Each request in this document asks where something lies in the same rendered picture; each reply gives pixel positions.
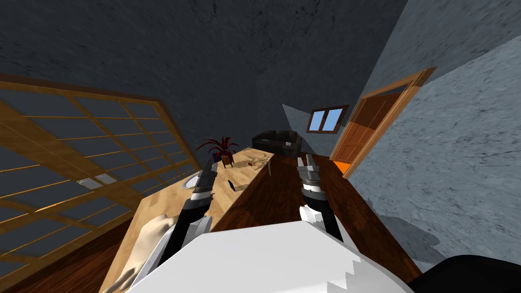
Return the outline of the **brown framed window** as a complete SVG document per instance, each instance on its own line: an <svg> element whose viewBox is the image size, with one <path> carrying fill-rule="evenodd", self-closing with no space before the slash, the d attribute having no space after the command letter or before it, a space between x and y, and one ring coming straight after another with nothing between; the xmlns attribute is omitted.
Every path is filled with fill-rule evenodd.
<svg viewBox="0 0 521 293"><path fill-rule="evenodd" d="M340 105L312 110L306 133L337 133L348 109L349 105Z"/></svg>

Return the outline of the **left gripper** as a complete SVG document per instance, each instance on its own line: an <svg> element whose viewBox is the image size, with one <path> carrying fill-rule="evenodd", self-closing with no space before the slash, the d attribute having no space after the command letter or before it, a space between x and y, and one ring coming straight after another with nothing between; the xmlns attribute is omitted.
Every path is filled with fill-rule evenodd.
<svg viewBox="0 0 521 293"><path fill-rule="evenodd" d="M207 160L204 167L201 169L198 180L195 184L195 189L193 190L193 200L201 200L203 198L211 197L218 166L219 163L213 163L213 158Z"/></svg>

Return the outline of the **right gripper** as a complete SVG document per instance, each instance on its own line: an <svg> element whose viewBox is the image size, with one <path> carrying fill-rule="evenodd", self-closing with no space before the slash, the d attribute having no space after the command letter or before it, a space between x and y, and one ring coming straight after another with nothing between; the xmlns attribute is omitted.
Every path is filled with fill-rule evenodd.
<svg viewBox="0 0 521 293"><path fill-rule="evenodd" d="M301 157L297 159L297 170L302 180L303 189L311 192L322 192L320 185L320 168L314 162L312 154L306 155L307 166Z"/></svg>

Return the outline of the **large wooden lattice window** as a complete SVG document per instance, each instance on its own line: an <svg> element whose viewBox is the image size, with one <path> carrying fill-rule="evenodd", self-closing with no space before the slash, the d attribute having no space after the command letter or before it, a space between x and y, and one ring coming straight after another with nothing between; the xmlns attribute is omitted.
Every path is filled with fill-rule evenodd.
<svg viewBox="0 0 521 293"><path fill-rule="evenodd" d="M0 73L0 293L88 244L200 164L164 102Z"/></svg>

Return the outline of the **red potted plant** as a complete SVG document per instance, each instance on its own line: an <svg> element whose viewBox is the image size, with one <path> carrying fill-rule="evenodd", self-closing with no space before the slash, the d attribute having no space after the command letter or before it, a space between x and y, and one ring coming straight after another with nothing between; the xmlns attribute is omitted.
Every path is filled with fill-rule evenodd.
<svg viewBox="0 0 521 293"><path fill-rule="evenodd" d="M235 163L235 160L233 158L233 154L237 151L232 150L232 147L239 147L236 143L230 143L231 137L224 137L222 136L221 140L215 140L215 139L205 139L205 142L202 143L198 148L195 149L195 151L198 151L202 147L206 145L214 145L212 148L208 150L210 153L212 150L215 150L216 153L213 155L214 159L220 159L224 165L224 168L226 168L227 165L233 166Z"/></svg>

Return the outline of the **light wooden table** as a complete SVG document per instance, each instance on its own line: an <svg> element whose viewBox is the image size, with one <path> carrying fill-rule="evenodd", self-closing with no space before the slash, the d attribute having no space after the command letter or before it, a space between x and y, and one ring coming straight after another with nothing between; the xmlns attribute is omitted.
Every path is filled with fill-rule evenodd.
<svg viewBox="0 0 521 293"><path fill-rule="evenodd" d="M235 160L233 167L224 168L221 163L219 164L217 178L212 190L214 200L207 212L208 216L213 217L212 226L216 225L248 185L268 164L272 156L272 153L245 148L233 155ZM236 192L230 188L228 180L232 181ZM192 194L192 190L183 189L182 184L182 181L174 183L144 198L140 202L99 292L107 289L122 274L138 234L144 225L161 214L167 214L169 217L179 214L184 202Z"/></svg>

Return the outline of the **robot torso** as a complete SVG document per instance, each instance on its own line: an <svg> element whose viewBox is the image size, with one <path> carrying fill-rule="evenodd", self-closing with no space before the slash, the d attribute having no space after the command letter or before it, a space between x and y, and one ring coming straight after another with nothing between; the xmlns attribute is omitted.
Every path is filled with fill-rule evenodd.
<svg viewBox="0 0 521 293"><path fill-rule="evenodd" d="M127 293L413 293L306 221L204 233Z"/></svg>

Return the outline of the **orange wooden door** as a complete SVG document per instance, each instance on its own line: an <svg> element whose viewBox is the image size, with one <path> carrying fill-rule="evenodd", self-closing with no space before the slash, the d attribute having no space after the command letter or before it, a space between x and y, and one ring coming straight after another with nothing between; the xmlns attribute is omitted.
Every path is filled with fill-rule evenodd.
<svg viewBox="0 0 521 293"><path fill-rule="evenodd" d="M351 164L368 143L372 134L382 123L400 95L401 93L393 93L364 99L333 160Z"/></svg>

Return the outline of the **black sofa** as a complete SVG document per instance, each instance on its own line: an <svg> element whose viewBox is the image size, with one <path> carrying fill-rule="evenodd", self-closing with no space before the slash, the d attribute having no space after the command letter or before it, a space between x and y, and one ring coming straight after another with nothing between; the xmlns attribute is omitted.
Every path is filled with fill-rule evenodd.
<svg viewBox="0 0 521 293"><path fill-rule="evenodd" d="M252 138L252 148L276 155L297 158L302 137L296 131L263 131Z"/></svg>

